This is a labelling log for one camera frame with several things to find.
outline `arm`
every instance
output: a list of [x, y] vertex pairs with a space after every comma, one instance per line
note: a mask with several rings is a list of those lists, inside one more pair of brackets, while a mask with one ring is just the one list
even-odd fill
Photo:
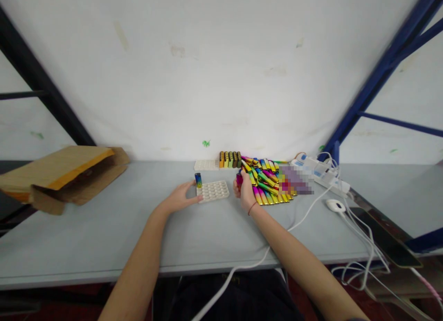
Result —
[[151, 213], [99, 321], [144, 320], [157, 281], [163, 230], [168, 217], [202, 199], [202, 196], [186, 198], [193, 184], [195, 182], [179, 185]]
[[329, 321], [352, 318], [368, 320], [340, 283], [314, 254], [287, 232], [258, 203], [256, 203], [249, 176], [242, 172], [241, 192], [234, 181], [234, 193], [241, 197], [243, 209], [248, 211], [265, 236], [278, 259], [302, 287]]

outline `forearm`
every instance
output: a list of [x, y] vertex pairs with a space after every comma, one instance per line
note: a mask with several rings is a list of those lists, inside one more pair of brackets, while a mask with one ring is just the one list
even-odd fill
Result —
[[99, 320], [144, 320], [157, 281], [168, 216], [161, 205], [149, 216]]
[[328, 320], [367, 319], [320, 260], [262, 207], [255, 205], [251, 216], [282, 265]]

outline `silicone tray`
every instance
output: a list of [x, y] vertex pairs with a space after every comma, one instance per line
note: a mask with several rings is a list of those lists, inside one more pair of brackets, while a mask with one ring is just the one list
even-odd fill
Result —
[[199, 203], [211, 202], [227, 198], [229, 196], [229, 189], [226, 181], [209, 182], [202, 185], [202, 188], [197, 188], [197, 195], [203, 194], [203, 200]]
[[218, 160], [198, 160], [195, 161], [194, 170], [195, 171], [218, 171], [219, 169]]

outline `person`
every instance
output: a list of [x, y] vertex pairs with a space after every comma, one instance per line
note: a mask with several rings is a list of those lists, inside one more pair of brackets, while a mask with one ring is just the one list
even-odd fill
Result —
[[[241, 189], [233, 182], [235, 196], [249, 212], [286, 271], [307, 293], [328, 321], [368, 320], [367, 316], [326, 267], [301, 242], [276, 222], [255, 200], [249, 176], [242, 172]], [[151, 213], [126, 263], [99, 321], [144, 320], [160, 263], [162, 236], [168, 217], [198, 203], [201, 196], [186, 198], [195, 182], [179, 185]], [[203, 320], [303, 320], [282, 276], [274, 269], [238, 272]], [[169, 320], [191, 320], [218, 292], [226, 274], [183, 277]]]

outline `bracelet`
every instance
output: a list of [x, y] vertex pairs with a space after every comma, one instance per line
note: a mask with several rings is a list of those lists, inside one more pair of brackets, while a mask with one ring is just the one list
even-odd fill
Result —
[[256, 203], [257, 203], [257, 201], [255, 201], [254, 204], [249, 208], [248, 216], [250, 216], [249, 213], [251, 212], [252, 207], [255, 206]]

